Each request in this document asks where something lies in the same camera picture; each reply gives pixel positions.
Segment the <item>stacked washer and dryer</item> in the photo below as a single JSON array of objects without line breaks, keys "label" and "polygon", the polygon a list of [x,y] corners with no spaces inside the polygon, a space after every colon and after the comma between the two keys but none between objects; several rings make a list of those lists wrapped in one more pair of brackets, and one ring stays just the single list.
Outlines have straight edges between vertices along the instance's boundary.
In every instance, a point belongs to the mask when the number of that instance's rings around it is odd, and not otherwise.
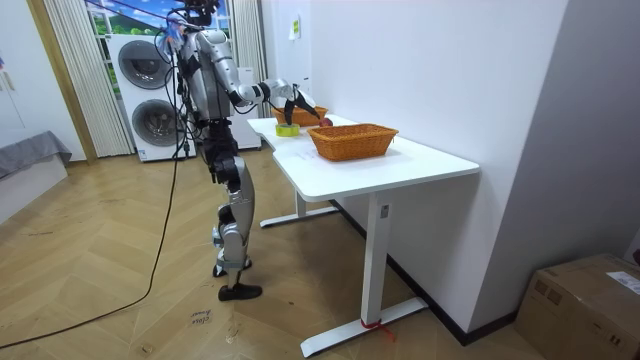
[{"label": "stacked washer and dryer", "polygon": [[[168,58],[164,54],[164,59],[160,57],[153,36],[109,35],[106,40],[140,160],[171,159],[176,152],[176,131],[182,143],[185,129],[180,121],[176,129],[174,109],[165,89],[168,82],[169,93],[172,93],[171,77],[176,76],[174,71],[169,71]],[[180,96],[176,96],[176,102],[179,108]],[[189,156],[195,156],[193,141],[187,141]],[[185,157],[183,148],[177,156]]]}]

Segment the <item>herringbone parquet floor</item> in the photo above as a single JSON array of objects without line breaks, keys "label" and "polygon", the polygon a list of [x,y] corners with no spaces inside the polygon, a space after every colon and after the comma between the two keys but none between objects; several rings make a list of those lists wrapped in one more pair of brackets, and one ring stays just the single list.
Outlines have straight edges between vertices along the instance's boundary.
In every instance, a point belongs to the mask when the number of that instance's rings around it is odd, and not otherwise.
[{"label": "herringbone parquet floor", "polygon": [[[359,317],[364,241],[339,214],[262,230],[293,212],[292,190],[271,151],[245,152],[256,185],[243,281],[258,299],[220,303],[211,227],[225,202],[200,159],[181,162],[153,290],[122,313],[0,351],[0,359],[301,359],[300,342]],[[144,294],[164,221],[171,162],[99,160],[0,225],[0,343],[71,325]],[[384,306],[411,297],[387,270]],[[462,348],[429,312],[316,359],[541,359],[511,327]]]}]

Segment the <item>desk leg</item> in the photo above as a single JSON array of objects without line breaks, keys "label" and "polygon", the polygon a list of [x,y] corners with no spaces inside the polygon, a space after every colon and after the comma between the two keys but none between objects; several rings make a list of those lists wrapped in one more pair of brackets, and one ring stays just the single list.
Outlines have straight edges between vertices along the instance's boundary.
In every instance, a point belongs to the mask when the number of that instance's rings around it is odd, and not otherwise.
[{"label": "desk leg", "polygon": [[[367,245],[360,310],[360,317],[365,324],[375,324],[379,320],[382,324],[387,324],[427,307],[422,299],[416,297],[388,309],[380,310],[389,243],[391,208],[391,201],[387,198],[387,194],[372,193],[369,196]],[[303,341],[300,348],[304,357],[309,357],[371,330],[374,329],[366,329],[360,320],[356,320],[311,337]]]},{"label": "desk leg", "polygon": [[307,202],[304,201],[304,199],[300,196],[300,194],[298,194],[295,188],[293,189],[293,191],[294,191],[296,213],[291,215],[280,216],[273,219],[262,220],[260,221],[260,227],[266,228],[274,225],[287,224],[290,222],[299,221],[302,219],[308,219],[311,217],[324,215],[324,214],[331,214],[338,211],[338,209],[334,206],[307,211]]}]

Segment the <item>brown basket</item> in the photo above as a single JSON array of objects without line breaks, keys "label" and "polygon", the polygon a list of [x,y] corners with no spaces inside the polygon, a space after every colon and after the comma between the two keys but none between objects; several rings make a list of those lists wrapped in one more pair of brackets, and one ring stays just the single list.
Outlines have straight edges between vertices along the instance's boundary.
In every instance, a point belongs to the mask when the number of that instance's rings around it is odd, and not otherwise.
[{"label": "brown basket", "polygon": [[398,130],[374,124],[325,126],[309,129],[318,153],[331,161],[381,156]]},{"label": "brown basket", "polygon": [[[317,126],[329,110],[320,106],[316,106],[315,109],[318,115],[320,115],[320,119],[309,114],[306,110],[294,108],[293,115],[291,115],[291,123],[300,126]],[[278,119],[278,124],[286,123],[284,120],[284,108],[271,109],[271,113]]]}]

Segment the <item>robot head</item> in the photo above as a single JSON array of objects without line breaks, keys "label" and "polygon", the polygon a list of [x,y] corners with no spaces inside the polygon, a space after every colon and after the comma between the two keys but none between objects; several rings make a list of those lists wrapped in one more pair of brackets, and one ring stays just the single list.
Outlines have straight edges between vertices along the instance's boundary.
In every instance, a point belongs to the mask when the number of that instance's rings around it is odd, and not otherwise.
[{"label": "robot head", "polygon": [[174,10],[185,10],[187,21],[197,26],[211,25],[211,14],[220,6],[218,0],[177,0],[184,3],[184,7]]}]

